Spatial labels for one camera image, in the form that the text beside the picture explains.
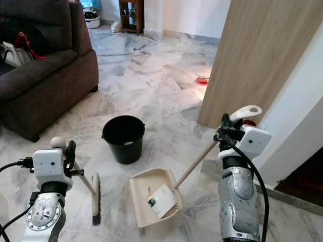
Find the beige dustpan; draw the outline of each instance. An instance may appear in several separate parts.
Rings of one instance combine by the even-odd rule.
[[[245,106],[230,116],[230,120],[235,123],[238,120],[246,117],[257,116],[262,112],[258,106],[250,105]],[[217,141],[213,141],[191,164],[185,174],[176,183],[174,175],[169,169],[155,168],[143,171],[139,174],[129,178],[130,191],[132,195],[133,204],[137,218],[138,227],[146,227],[154,223],[173,217],[180,212],[183,208],[181,194],[178,186],[185,180],[185,178],[193,171],[193,169],[203,160],[203,158],[213,149]],[[162,185],[166,184],[169,189],[174,193],[176,198],[176,206],[174,206],[163,218],[158,218],[156,213],[151,209],[148,203],[144,200],[144,191],[146,187],[150,187],[151,193],[154,193]]]

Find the black bucket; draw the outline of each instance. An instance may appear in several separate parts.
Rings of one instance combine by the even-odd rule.
[[[142,151],[145,124],[134,116],[118,116],[107,122],[102,138],[107,141],[116,161],[131,164],[138,160]]]

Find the wooden handle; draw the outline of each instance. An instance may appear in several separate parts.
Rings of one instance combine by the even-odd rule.
[[[76,163],[76,161],[74,161],[74,168],[76,170],[80,170],[80,166]],[[81,180],[83,181],[83,183],[87,186],[87,188],[89,188],[89,190],[91,191],[92,194],[95,194],[95,189],[93,188],[93,186],[91,185],[91,183],[89,182],[89,180],[84,176],[81,175],[80,176]]]
[[[177,189],[180,184],[188,177],[188,175],[196,168],[196,166],[201,162],[202,159],[213,149],[213,147],[217,144],[217,141],[213,141],[191,164],[191,166],[187,169],[187,171],[184,173],[184,175],[178,180],[178,182],[175,184],[174,188]]]

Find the wooden shelf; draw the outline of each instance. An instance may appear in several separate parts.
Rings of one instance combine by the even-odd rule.
[[[136,25],[127,26],[127,28],[124,28],[124,31],[137,33],[137,26]]]
[[[145,28],[144,0],[119,0],[122,32],[134,32],[139,35]]]
[[[136,15],[130,16],[130,15],[121,14],[121,16],[122,17],[127,17],[127,18],[133,18],[133,19],[136,19],[137,18]]]

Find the sofa leg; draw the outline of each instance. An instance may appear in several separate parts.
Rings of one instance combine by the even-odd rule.
[[[96,91],[98,91],[98,86],[97,85],[95,87],[93,87],[90,92],[96,92]]]

